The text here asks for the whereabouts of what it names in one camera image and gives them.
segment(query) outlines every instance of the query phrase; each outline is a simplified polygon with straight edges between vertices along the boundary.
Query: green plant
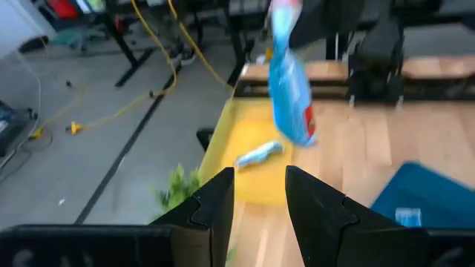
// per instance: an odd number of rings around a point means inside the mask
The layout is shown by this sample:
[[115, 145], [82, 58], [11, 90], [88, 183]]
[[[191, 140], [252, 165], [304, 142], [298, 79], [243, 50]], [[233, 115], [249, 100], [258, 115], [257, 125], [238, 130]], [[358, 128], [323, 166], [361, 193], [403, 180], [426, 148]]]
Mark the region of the green plant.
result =
[[170, 173], [170, 188], [166, 191], [158, 191], [153, 188], [155, 202], [162, 209], [162, 214], [167, 213], [180, 203], [190, 197], [200, 187], [200, 178], [198, 170], [190, 171], [189, 176], [185, 177], [185, 170], [182, 165], [178, 165]]

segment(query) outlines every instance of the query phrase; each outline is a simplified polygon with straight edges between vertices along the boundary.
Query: gray floor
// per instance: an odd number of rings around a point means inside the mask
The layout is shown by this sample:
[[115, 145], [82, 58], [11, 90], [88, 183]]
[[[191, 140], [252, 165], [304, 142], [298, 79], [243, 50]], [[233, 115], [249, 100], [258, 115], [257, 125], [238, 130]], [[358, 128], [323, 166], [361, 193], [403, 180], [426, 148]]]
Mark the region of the gray floor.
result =
[[[91, 53], [117, 50], [114, 45], [98, 44], [89, 49]], [[255, 53], [259, 51], [263, 51], [262, 44]], [[475, 35], [463, 27], [431, 27], [406, 34], [408, 56], [463, 53], [475, 53]], [[64, 127], [71, 120], [90, 122], [113, 114], [135, 96], [161, 88], [170, 75], [164, 58], [156, 52], [133, 79], [117, 90], [114, 83], [128, 67], [123, 55], [71, 59], [68, 56], [71, 52], [61, 49], [53, 50], [52, 61], [44, 60], [38, 53], [27, 56], [42, 76], [44, 118], [78, 94], [64, 86], [66, 79], [76, 85], [86, 84], [87, 93], [80, 107], [49, 127], [54, 135], [52, 145], [35, 152], [20, 171], [0, 185], [0, 228], [22, 223], [72, 223], [151, 101], [111, 124], [77, 136], [66, 134]], [[209, 47], [206, 56], [226, 79], [234, 67], [231, 46]], [[324, 44], [313, 53], [315, 59], [323, 57]], [[15, 58], [0, 63], [0, 80], [0, 99], [14, 107], [36, 107], [36, 82]], [[152, 187], [166, 187], [169, 172], [178, 164], [187, 171], [200, 164], [203, 150], [195, 131], [216, 124], [228, 97], [227, 89], [216, 83], [201, 63], [183, 68], [176, 90], [162, 101], [86, 222], [149, 223], [160, 211], [154, 204]]]

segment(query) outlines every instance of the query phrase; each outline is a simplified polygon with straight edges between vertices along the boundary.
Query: blue towel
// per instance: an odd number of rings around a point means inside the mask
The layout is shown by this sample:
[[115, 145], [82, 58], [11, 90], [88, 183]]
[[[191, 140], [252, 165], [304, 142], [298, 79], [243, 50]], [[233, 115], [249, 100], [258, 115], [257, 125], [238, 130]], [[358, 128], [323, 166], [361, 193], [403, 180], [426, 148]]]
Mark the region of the blue towel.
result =
[[397, 208], [420, 208], [424, 227], [475, 225], [475, 192], [416, 162], [403, 164], [371, 206], [393, 221]]

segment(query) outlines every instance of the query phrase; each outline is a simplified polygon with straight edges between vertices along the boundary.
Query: wooden board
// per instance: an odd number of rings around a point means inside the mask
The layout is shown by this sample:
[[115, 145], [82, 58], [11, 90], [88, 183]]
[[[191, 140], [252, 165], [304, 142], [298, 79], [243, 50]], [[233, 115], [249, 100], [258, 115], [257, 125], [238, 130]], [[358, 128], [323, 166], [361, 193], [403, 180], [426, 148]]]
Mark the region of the wooden board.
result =
[[[407, 103], [397, 111], [322, 101], [314, 102], [314, 112], [318, 142], [294, 148], [292, 164], [363, 205], [408, 160], [475, 188], [473, 104]], [[285, 205], [236, 202], [229, 248], [235, 255], [228, 267], [304, 265]]]
[[[346, 62], [316, 61], [306, 64], [310, 80], [346, 80]], [[269, 65], [247, 65], [241, 80], [266, 81]], [[413, 58], [404, 62], [402, 73], [412, 79], [464, 78], [475, 73], [475, 56]]]

